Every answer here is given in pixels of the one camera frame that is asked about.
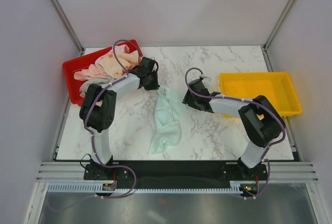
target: yellow plastic tray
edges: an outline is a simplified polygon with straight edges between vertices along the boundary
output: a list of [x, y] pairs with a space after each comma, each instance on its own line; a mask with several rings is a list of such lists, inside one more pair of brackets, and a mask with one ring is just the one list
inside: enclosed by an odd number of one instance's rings
[[239, 98], [264, 95], [280, 116], [302, 113], [293, 83], [286, 72], [222, 73], [219, 84], [223, 94]]

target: pile of towels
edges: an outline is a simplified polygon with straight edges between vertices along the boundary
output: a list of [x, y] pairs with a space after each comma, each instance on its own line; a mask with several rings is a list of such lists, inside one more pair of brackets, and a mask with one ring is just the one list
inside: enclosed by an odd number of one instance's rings
[[[132, 69], [140, 63], [138, 51], [130, 52], [127, 45], [115, 46], [116, 56], [126, 69]], [[113, 50], [99, 57], [94, 64], [74, 74], [76, 80], [86, 80], [79, 91], [85, 97], [89, 85], [92, 83], [103, 84], [118, 79], [125, 74], [120, 64], [114, 57]]]

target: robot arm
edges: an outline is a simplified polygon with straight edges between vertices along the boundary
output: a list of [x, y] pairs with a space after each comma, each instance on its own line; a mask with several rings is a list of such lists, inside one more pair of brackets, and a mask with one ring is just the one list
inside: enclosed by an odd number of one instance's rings
[[[190, 82], [190, 88], [204, 96], [222, 96], [218, 92], [210, 94], [202, 80], [203, 77]], [[260, 95], [254, 98], [253, 101], [272, 111], [285, 127], [285, 122], [265, 96]], [[191, 94], [189, 90], [183, 99], [183, 103], [197, 110], [229, 114], [241, 118], [250, 139], [244, 154], [238, 160], [238, 165], [243, 174], [249, 173], [261, 163], [261, 158], [268, 144], [274, 138], [277, 138], [282, 131], [279, 124], [270, 114], [254, 104], [229, 99], [206, 99]]]
[[[157, 71], [158, 63], [152, 59], [143, 57], [141, 64], [130, 70], [125, 79], [121, 80], [120, 78], [119, 80], [121, 81], [107, 88], [100, 97], [100, 100], [103, 101], [101, 106], [94, 106], [87, 126], [91, 127], [94, 132], [96, 150], [99, 151], [99, 158], [104, 164], [112, 157], [109, 148], [108, 128], [114, 120], [116, 101], [125, 94], [142, 87], [147, 91], [157, 90], [159, 88]], [[97, 95], [107, 85], [99, 86], [91, 84], [89, 86], [79, 112], [79, 117], [83, 121], [85, 121], [88, 111]]]

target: white table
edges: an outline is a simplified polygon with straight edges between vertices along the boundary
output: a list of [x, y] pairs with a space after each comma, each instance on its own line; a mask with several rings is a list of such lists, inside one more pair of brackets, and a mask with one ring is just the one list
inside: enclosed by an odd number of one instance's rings
[[[86, 54], [100, 50], [90, 48]], [[220, 91], [218, 75], [227, 72], [266, 72], [259, 46], [214, 47], [146, 47], [142, 51], [159, 63], [159, 84], [184, 96], [187, 88], [185, 72], [198, 67], [211, 78], [204, 80], [210, 92]], [[189, 81], [198, 78], [189, 75]], [[248, 137], [242, 121], [211, 114], [192, 108], [187, 109], [180, 122], [182, 138], [178, 145], [168, 147], [159, 155], [148, 155], [155, 132], [154, 108], [156, 91], [136, 90], [116, 103], [115, 119], [109, 130], [109, 145], [116, 160], [235, 160], [243, 154]], [[78, 105], [71, 104], [58, 150], [58, 160], [80, 160], [92, 153], [89, 133], [79, 118]], [[293, 159], [286, 140], [273, 146], [267, 158]]]

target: red plastic basket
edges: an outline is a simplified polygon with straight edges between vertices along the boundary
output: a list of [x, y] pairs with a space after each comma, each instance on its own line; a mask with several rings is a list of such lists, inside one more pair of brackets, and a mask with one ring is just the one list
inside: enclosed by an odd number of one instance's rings
[[[137, 44], [136, 40], [130, 40], [133, 42], [135, 45], [138, 46], [140, 49], [139, 45]], [[131, 44], [131, 43], [120, 43], [119, 45], [127, 44], [130, 50], [130, 53], [135, 51], [136, 48]], [[82, 86], [84, 81], [80, 80], [75, 80], [74, 79], [74, 73], [76, 71], [80, 71], [84, 68], [88, 68], [90, 64], [93, 64], [99, 57], [102, 55], [106, 54], [112, 49], [112, 47], [99, 50], [97, 52], [88, 54], [88, 55], [83, 55], [81, 57], [72, 59], [70, 61], [64, 62], [62, 64], [64, 75], [66, 77], [67, 81], [67, 87], [69, 91], [69, 96], [71, 98], [71, 102], [73, 104], [78, 104], [79, 106], [82, 105], [84, 98], [82, 98], [79, 92], [79, 88]]]

